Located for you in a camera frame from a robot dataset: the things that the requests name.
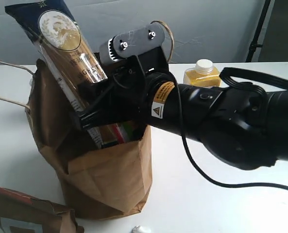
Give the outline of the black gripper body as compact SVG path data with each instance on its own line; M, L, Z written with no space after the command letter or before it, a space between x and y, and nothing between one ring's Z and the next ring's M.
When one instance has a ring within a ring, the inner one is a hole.
M99 84L100 96L95 100L95 125L137 121L151 126L175 126L175 95L158 106L157 91L166 82L173 84L173 75L161 47L145 52L132 52L127 57L109 59L100 52L102 68L108 81Z

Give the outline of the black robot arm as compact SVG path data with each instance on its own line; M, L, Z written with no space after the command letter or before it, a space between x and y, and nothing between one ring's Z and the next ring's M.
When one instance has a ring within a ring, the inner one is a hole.
M178 84L161 47L104 68L108 80L80 88L89 106L74 116L77 128L141 121L200 142L242 170L288 161L288 80L226 67L226 88Z

